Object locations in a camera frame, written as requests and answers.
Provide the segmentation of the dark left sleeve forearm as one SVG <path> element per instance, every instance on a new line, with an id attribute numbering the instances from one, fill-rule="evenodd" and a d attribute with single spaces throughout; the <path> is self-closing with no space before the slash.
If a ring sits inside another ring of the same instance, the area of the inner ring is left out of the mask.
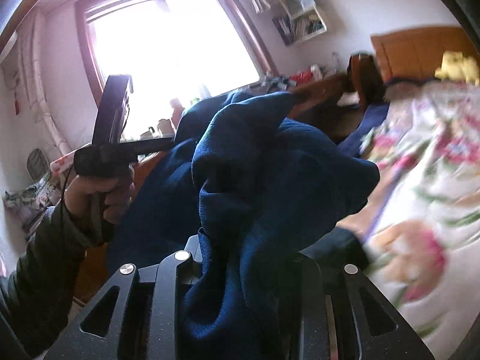
<path id="1" fill-rule="evenodd" d="M 103 244 L 99 226 L 49 207 L 16 270 L 1 277 L 1 358 L 34 359 L 68 324 L 86 250 Z"/>

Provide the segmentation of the person left hand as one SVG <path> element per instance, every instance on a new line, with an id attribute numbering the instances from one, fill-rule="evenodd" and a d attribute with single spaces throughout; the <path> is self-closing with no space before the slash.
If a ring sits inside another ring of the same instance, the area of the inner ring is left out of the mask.
<path id="1" fill-rule="evenodd" d="M 135 192 L 134 170 L 121 167 L 113 177 L 76 175 L 64 195 L 66 209 L 76 219 L 86 219 L 92 208 L 102 218 L 118 224 L 128 210 Z"/>

